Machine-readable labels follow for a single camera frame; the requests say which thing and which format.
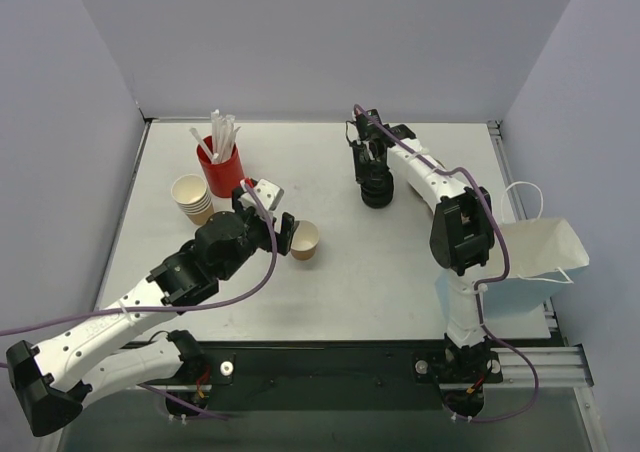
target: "gray wall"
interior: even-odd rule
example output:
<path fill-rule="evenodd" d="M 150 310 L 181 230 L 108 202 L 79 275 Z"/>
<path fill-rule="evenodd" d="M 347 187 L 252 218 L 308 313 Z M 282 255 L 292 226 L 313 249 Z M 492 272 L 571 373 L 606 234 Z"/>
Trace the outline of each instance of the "gray wall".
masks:
<path fill-rule="evenodd" d="M 0 0 L 0 37 L 5 329 L 91 308 L 144 125 L 80 0 Z M 35 444 L 0 370 L 0 450 Z"/>
<path fill-rule="evenodd" d="M 147 117 L 506 114 L 569 0 L 83 0 Z"/>
<path fill-rule="evenodd" d="M 638 0 L 572 0 L 505 120 L 516 178 L 542 187 L 545 215 L 567 217 L 591 255 L 554 304 L 586 348 L 614 451 L 640 443 L 639 17 Z"/>

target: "gray floor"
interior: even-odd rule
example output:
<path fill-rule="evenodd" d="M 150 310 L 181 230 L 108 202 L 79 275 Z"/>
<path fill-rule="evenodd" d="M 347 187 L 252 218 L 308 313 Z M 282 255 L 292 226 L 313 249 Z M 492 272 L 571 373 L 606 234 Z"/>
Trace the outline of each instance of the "gray floor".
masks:
<path fill-rule="evenodd" d="M 487 391 L 487 416 L 530 391 Z M 528 413 L 491 425 L 453 424 L 443 411 L 254 412 L 229 422 L 168 423 L 159 398 L 129 391 L 92 405 L 65 431 L 59 452 L 583 451 L 590 450 L 572 390 L 543 390 Z"/>

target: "stack of paper cups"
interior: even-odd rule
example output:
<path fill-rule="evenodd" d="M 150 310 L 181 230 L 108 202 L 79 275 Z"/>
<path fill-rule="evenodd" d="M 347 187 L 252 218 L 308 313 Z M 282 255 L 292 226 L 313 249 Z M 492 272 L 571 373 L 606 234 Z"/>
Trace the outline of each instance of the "stack of paper cups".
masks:
<path fill-rule="evenodd" d="M 173 183 L 171 196 L 189 220 L 203 225 L 213 215 L 207 183 L 199 175 L 183 175 Z"/>

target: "paper cup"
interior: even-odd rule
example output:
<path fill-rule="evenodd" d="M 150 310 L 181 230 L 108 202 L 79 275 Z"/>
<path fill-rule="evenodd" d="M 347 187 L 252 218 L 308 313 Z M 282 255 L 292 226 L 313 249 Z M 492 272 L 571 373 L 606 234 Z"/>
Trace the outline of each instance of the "paper cup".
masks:
<path fill-rule="evenodd" d="M 316 253 L 320 233 L 318 228 L 308 220 L 301 220 L 293 234 L 291 255 L 296 260 L 309 260 Z"/>
<path fill-rule="evenodd" d="M 213 215 L 207 183 L 199 175 L 183 175 L 171 186 L 171 197 L 189 220 L 204 224 Z"/>

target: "red cup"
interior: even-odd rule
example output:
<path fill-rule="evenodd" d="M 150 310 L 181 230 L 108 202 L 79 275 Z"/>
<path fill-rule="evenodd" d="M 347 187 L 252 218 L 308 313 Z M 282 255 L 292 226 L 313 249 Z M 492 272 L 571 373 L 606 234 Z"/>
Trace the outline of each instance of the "red cup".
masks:
<path fill-rule="evenodd" d="M 211 136 L 205 137 L 204 143 L 207 144 L 207 147 L 211 147 L 213 138 Z M 199 145 L 196 153 L 198 154 L 202 171 L 213 195 L 225 199 L 231 197 L 233 189 L 240 185 L 240 181 L 244 179 L 244 172 L 242 171 L 240 156 L 238 155 L 238 147 L 234 145 L 231 158 L 221 164 L 212 164 L 207 154 L 205 154 Z"/>

